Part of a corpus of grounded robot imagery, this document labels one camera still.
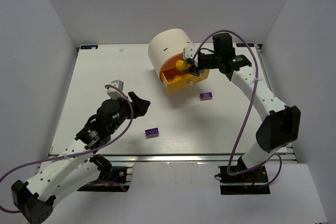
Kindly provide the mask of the orange drawer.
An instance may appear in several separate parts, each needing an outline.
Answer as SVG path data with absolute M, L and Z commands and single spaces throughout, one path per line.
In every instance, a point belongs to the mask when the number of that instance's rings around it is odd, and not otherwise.
M 170 69 L 176 68 L 176 62 L 178 60 L 183 60 L 183 53 L 180 52 L 178 54 L 175 54 L 171 56 L 169 59 L 167 59 L 164 64 L 162 65 L 160 72 L 167 71 Z

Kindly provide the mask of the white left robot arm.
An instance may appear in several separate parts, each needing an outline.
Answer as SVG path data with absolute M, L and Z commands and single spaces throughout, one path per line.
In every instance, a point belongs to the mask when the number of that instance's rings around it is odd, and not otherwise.
M 112 178 L 112 165 L 97 148 L 109 143 L 125 120 L 144 116 L 151 104 L 134 92 L 128 95 L 103 101 L 57 161 L 25 182 L 13 183 L 14 205 L 29 223 L 43 223 L 61 200 L 85 184 Z

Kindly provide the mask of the purple lego brick underside up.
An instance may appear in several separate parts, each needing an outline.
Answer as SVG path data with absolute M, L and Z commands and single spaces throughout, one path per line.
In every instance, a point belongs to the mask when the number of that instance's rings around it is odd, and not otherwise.
M 159 134 L 159 129 L 157 127 L 145 130 L 146 138 L 157 137 Z

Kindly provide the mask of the yellow drawer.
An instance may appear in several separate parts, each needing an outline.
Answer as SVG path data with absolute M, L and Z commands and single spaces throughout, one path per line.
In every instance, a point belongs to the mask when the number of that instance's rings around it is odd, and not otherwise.
M 182 80 L 173 83 L 173 79 L 176 75 L 181 75 Z M 160 72 L 160 81 L 164 84 L 166 92 L 168 94 L 185 89 L 193 84 L 197 84 L 208 78 L 209 70 L 205 70 L 205 73 L 200 76 L 194 76 L 189 73 L 181 72 L 178 69 L 170 69 Z

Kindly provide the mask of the yellow rounded lego brick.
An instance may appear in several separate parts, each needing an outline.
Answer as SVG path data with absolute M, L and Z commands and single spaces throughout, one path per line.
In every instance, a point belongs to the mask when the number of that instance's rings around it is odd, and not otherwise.
M 190 65 L 185 60 L 177 60 L 176 61 L 176 68 L 181 72 L 188 71 L 189 67 L 190 67 Z

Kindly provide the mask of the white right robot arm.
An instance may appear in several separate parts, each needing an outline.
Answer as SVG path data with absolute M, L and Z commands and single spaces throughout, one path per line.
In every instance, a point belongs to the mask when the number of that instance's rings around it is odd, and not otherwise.
M 177 63 L 178 70 L 200 76 L 205 70 L 217 69 L 237 86 L 249 99 L 248 110 L 255 108 L 261 125 L 256 132 L 256 143 L 237 162 L 237 171 L 242 174 L 259 168 L 280 148 L 297 140 L 301 112 L 297 106 L 287 106 L 277 98 L 259 78 L 257 61 L 236 54 L 232 33 L 213 33 L 213 50 L 208 54 L 200 47 L 183 49 L 183 60 Z

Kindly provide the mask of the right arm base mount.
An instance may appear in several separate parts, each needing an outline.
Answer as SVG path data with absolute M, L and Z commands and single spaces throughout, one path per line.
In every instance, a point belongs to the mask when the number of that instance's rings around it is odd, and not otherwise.
M 231 176 L 228 166 L 219 166 L 219 173 L 214 176 L 220 183 L 221 195 L 269 195 L 268 175 L 261 166 L 255 170 Z

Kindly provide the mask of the purple lego brick studs up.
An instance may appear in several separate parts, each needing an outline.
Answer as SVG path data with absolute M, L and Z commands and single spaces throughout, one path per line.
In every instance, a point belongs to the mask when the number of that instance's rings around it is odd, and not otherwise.
M 199 94 L 199 99 L 201 101 L 211 100 L 212 98 L 213 98 L 213 95 L 211 92 L 204 92 L 204 93 Z

